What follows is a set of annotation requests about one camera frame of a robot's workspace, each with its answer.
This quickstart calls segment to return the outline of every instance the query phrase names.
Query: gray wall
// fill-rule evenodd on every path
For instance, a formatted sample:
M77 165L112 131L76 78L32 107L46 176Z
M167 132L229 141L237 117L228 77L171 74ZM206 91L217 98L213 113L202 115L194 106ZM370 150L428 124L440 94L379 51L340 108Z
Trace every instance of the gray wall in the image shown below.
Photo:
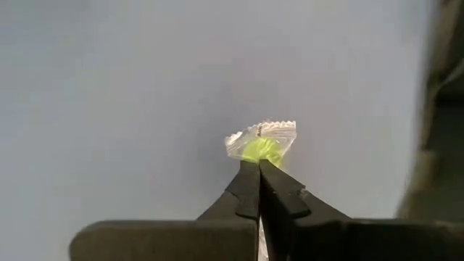
M1 1L0 260L64 260L97 220L195 218L237 170L223 138L268 118L297 121L310 191L393 216L431 6Z

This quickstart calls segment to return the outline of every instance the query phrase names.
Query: white wall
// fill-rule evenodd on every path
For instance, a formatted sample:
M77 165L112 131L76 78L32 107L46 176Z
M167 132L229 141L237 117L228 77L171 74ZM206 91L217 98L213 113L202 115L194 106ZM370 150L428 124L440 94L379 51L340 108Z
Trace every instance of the white wall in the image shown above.
M103 219L195 218L223 138L297 121L288 168L391 217L415 144L432 0L3 0L0 260L64 260Z

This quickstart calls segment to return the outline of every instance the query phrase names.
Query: small plastic bag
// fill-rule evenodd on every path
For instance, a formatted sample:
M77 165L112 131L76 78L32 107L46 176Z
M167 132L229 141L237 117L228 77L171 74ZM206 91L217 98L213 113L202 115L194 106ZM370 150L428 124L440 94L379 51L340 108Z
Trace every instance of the small plastic bag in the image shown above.
M269 160L281 167L283 156L296 137L296 122L265 121L225 138L225 148L229 157L248 162Z

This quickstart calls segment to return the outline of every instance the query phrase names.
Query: blurry object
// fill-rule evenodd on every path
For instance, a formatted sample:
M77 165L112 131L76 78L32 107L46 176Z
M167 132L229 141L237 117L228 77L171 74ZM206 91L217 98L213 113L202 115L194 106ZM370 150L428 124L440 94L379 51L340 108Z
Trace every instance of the blurry object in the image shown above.
M420 152L400 218L464 220L464 4L443 1L435 27Z

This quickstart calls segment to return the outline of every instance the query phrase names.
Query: neon green powder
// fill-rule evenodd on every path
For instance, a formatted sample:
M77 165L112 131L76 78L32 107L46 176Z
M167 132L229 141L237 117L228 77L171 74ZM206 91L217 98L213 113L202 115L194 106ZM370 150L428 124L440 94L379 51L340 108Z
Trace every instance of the neon green powder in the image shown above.
M282 154L278 141L273 138L257 137L245 146L242 157L243 160L256 163L260 160L269 160L276 167L281 167Z

